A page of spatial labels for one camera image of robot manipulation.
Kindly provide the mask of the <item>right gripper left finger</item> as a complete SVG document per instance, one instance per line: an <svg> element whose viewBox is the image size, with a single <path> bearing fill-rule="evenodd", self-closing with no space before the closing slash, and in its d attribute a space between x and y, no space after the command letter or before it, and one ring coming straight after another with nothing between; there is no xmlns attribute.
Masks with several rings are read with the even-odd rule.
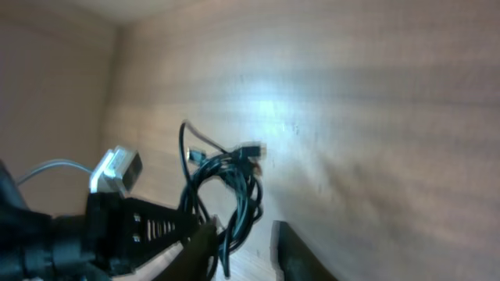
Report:
<svg viewBox="0 0 500 281"><path fill-rule="evenodd" d="M213 275L218 249L216 226L199 227L183 250L153 281L206 281Z"/></svg>

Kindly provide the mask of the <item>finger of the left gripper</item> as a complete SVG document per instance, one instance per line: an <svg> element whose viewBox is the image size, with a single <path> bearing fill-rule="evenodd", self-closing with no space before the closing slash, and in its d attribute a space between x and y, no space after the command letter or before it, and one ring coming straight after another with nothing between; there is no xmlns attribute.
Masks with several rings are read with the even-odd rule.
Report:
<svg viewBox="0 0 500 281"><path fill-rule="evenodd" d="M124 200L124 257L149 261L198 229L192 215L136 198Z"/></svg>

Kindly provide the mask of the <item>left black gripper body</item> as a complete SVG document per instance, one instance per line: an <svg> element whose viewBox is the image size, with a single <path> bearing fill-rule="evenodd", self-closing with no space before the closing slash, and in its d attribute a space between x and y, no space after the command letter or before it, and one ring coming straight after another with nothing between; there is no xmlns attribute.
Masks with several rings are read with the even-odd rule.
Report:
<svg viewBox="0 0 500 281"><path fill-rule="evenodd" d="M93 193L87 197L84 248L93 254L92 265L106 276L125 276L135 272L127 247L133 241L133 197L117 193Z"/></svg>

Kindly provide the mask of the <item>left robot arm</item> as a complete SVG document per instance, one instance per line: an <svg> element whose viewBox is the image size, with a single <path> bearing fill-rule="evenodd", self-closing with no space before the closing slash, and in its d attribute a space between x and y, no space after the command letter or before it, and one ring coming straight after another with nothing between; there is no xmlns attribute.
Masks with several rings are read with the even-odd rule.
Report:
<svg viewBox="0 0 500 281"><path fill-rule="evenodd" d="M84 215L28 209L1 168L1 278L110 280L131 274L198 228L193 215L118 193L89 194Z"/></svg>

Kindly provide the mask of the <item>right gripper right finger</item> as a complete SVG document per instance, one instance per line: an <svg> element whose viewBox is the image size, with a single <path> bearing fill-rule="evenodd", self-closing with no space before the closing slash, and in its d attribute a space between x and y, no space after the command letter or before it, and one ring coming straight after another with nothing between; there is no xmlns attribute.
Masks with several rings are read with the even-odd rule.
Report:
<svg viewBox="0 0 500 281"><path fill-rule="evenodd" d="M338 281L285 221L273 222L271 262L278 281Z"/></svg>

